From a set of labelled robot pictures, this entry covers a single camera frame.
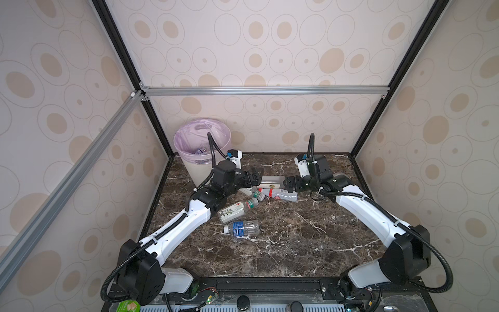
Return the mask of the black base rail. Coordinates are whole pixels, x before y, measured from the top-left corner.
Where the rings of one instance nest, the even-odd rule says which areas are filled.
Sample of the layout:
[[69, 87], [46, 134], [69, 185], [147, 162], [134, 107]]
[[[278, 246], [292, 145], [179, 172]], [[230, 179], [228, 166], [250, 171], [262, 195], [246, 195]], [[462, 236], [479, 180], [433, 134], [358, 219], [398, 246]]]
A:
[[[389, 283], [344, 298], [339, 278], [200, 278], [185, 293], [159, 295], [140, 311], [436, 311], [430, 295]], [[116, 311], [118, 303], [105, 304]]]

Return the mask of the left aluminium frame bar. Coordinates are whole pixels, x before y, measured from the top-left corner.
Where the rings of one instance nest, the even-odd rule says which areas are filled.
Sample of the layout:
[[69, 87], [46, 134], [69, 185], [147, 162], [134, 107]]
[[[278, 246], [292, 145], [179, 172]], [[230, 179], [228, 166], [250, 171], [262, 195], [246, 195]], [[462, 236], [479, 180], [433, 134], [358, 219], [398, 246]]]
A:
[[14, 278], [32, 250], [52, 225], [68, 200], [95, 165], [104, 149], [108, 147], [132, 111], [141, 102], [144, 91], [136, 90], [130, 95], [111, 118], [109, 123], [85, 150], [78, 162], [66, 174], [40, 210], [31, 218], [27, 226], [14, 240], [1, 259], [1, 291], [4, 291]]

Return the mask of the white bottle green leaf label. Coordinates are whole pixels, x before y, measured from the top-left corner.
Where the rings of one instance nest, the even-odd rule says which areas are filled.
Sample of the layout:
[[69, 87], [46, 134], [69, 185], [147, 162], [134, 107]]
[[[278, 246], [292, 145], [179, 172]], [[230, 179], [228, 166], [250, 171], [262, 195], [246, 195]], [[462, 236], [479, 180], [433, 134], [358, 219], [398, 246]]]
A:
[[257, 198], [252, 198], [242, 202], [238, 201], [236, 204], [225, 207], [218, 212], [219, 221], [223, 224], [230, 223], [244, 216], [248, 211], [256, 208], [258, 205], [259, 200]]

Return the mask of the clear bottle blue label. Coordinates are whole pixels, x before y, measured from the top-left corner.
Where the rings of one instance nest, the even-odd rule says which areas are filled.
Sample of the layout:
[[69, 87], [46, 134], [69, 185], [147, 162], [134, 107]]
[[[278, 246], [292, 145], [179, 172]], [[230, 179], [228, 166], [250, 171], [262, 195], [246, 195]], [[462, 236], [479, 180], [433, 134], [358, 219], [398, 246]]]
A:
[[260, 234], [258, 220], [235, 221], [224, 226], [224, 234], [230, 234], [234, 237], [254, 237]]

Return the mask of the horizontal aluminium frame bar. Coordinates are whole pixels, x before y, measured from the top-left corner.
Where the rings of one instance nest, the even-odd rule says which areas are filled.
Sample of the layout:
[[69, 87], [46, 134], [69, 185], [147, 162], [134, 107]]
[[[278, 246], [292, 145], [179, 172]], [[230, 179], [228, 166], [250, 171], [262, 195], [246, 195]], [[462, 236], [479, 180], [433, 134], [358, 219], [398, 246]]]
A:
[[271, 87], [147, 87], [147, 96], [287, 96], [333, 94], [387, 94], [383, 85], [271, 86]]

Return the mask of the green snack packet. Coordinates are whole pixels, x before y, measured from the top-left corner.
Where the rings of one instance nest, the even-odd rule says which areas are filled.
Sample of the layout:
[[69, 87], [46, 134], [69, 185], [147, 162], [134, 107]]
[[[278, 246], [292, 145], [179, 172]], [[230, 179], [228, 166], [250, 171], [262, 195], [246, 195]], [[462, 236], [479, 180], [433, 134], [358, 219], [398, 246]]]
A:
[[118, 304], [116, 312], [140, 312], [140, 304], [135, 300], [125, 300]]

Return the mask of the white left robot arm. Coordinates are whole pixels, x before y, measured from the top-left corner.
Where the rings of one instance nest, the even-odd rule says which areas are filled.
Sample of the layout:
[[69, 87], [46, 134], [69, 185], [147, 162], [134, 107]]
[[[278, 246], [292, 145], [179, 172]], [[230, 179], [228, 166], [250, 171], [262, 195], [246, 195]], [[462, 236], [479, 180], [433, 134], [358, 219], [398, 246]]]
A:
[[118, 303], [134, 300], [147, 305], [159, 295], [168, 294], [167, 283], [172, 283], [178, 270], [165, 273], [162, 266], [170, 254], [198, 227], [209, 221], [223, 208], [227, 199], [240, 189], [257, 187], [262, 182], [263, 168], [238, 168], [227, 158], [216, 162], [221, 150], [213, 136], [207, 136], [212, 169], [209, 175], [187, 196], [185, 207], [171, 221], [139, 242], [125, 242], [116, 268], [101, 286], [104, 302]]

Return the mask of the small bottle blue cap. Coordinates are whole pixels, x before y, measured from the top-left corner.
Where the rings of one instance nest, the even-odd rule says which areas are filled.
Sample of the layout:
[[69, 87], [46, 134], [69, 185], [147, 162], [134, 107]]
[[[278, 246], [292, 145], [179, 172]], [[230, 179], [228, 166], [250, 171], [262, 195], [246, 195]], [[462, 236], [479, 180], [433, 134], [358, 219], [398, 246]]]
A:
[[195, 155], [208, 155], [211, 152], [211, 148], [208, 144], [202, 144], [198, 147], [198, 149], [194, 152]]

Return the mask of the white bin with purple bag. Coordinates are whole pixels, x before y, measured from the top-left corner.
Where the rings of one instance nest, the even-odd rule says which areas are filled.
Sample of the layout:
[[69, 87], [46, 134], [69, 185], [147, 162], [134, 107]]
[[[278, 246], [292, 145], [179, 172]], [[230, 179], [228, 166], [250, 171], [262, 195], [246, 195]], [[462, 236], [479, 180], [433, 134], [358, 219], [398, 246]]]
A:
[[195, 119], [181, 126], [174, 135], [175, 149], [196, 186], [201, 185], [213, 167], [209, 133], [222, 152], [232, 148], [231, 130], [219, 120]]

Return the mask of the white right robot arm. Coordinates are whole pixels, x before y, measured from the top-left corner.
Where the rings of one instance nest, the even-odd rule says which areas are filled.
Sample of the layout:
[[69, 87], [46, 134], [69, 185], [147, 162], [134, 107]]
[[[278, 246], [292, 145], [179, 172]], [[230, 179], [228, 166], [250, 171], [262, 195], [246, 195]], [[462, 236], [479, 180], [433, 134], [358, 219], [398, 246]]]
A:
[[[386, 247], [382, 257], [352, 267], [340, 277], [338, 286], [344, 298], [354, 291], [372, 285], [407, 284], [429, 293], [451, 290], [454, 274], [442, 253], [430, 243], [429, 231], [421, 225], [411, 226], [367, 196], [349, 177], [334, 174], [325, 156], [316, 154], [315, 136], [309, 136], [307, 151], [296, 157], [299, 175], [286, 177], [288, 192], [310, 192], [336, 202], [357, 217]], [[443, 267], [441, 286], [428, 287], [414, 279], [431, 266], [435, 257]]]

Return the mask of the frosted clear long bottle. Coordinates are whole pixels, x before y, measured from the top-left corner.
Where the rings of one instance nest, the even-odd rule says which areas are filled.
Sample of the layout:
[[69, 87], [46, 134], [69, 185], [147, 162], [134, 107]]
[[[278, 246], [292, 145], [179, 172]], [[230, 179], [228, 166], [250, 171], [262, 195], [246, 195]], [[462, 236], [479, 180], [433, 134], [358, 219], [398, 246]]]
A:
[[276, 176], [276, 175], [264, 175], [262, 177], [259, 188], [264, 189], [280, 189], [283, 187], [283, 182], [285, 180], [284, 176]]

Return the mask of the white bottle red cap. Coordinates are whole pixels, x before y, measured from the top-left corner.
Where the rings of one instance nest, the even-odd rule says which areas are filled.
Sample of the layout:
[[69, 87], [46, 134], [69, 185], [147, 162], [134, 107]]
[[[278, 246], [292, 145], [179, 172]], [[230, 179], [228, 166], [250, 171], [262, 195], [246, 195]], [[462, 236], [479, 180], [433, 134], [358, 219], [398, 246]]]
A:
[[259, 188], [258, 191], [263, 193], [265, 196], [269, 198], [274, 198], [276, 200], [285, 200], [288, 202], [298, 201], [297, 192], [288, 192], [285, 189], [280, 189], [280, 188], [264, 188], [264, 189]]

